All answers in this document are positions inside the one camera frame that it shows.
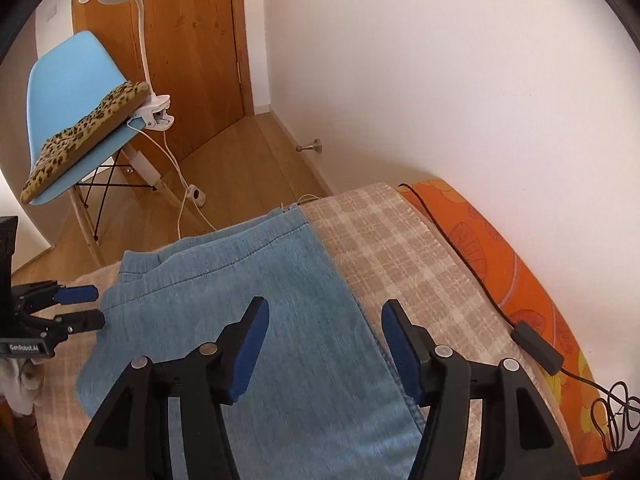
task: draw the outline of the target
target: door frame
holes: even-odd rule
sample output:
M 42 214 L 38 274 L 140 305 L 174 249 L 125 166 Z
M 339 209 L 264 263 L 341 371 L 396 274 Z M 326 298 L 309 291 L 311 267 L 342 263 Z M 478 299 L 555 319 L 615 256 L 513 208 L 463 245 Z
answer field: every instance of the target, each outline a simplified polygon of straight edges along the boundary
M 255 115 L 254 93 L 251 87 L 251 74 L 249 71 L 249 50 L 246 44 L 246 20 L 244 16 L 244 0 L 231 0 L 231 9 L 234 19 L 234 37 L 236 43 L 236 61 L 238 62 L 238 75 L 240 78 L 240 93 L 242 94 L 242 107 L 245 116 Z

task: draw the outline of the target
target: white inline switch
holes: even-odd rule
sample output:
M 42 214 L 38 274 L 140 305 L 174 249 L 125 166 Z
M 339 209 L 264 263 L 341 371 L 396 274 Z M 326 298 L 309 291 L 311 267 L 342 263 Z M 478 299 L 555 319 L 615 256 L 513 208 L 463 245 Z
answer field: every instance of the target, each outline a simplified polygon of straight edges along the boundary
M 193 184 L 189 186 L 187 196 L 195 202 L 195 205 L 198 207 L 204 206 L 205 200 L 207 199 L 207 195 L 204 194 L 203 190 Z

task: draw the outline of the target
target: chair backrest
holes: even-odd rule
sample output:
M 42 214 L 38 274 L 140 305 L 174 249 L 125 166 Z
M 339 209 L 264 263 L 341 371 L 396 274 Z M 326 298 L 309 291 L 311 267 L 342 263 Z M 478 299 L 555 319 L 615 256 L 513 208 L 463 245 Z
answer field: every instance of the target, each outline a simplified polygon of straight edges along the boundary
M 89 31 L 78 32 L 42 56 L 31 69 L 27 89 L 32 169 L 49 137 L 76 124 L 124 81 Z

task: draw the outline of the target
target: chair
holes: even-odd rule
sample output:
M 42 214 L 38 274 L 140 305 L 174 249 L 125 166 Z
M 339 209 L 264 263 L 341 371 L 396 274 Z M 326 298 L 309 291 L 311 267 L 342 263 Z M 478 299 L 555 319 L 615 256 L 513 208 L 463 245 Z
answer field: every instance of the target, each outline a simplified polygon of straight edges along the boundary
M 32 169 L 49 137 L 78 122 L 97 107 L 108 92 L 124 81 L 125 77 L 107 51 L 89 31 L 73 35 L 41 57 L 31 69 L 27 89 L 27 130 Z M 131 125 L 141 130 L 145 123 L 142 119 L 135 119 Z M 31 201 L 33 205 L 44 204 L 69 191 L 82 235 L 99 267 L 105 265 L 97 244 L 99 214 L 94 224 L 86 209 L 86 200 L 82 198 L 79 185 L 82 185 L 82 179 L 95 171 L 110 156 L 117 156 L 122 150 L 131 167 L 147 183 L 147 186 L 143 187 L 158 190 L 174 207 L 180 208 L 182 204 L 160 180 L 160 174 L 153 165 L 129 144 L 136 134 L 137 132 L 125 123 L 121 124 Z M 108 189 L 109 184 L 102 186 Z M 192 222 L 196 222 L 203 232 L 206 231 L 203 222 L 186 208 L 184 213 Z

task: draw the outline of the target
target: plaid cloth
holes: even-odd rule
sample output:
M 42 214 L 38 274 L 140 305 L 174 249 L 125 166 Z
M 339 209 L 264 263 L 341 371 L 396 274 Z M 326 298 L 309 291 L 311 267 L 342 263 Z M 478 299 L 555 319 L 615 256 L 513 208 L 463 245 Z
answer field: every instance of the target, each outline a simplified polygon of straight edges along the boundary
M 380 312 L 386 300 L 396 298 L 413 323 L 427 327 L 437 343 L 455 348 L 465 358 L 491 364 L 505 357 L 517 359 L 568 440 L 564 420 L 538 367 L 513 343 L 464 263 L 395 190 L 375 184 L 307 203 L 301 210 L 386 352 Z M 117 269 L 117 265 L 101 269 L 74 284 L 95 283 L 102 291 L 116 280 Z M 59 345 L 56 358 L 47 364 L 44 405 L 36 416 L 53 480 L 62 478 L 89 423 L 74 389 L 94 345 L 94 334 L 76 335 Z M 475 476 L 480 425 L 481 403 L 473 401 L 461 479 Z

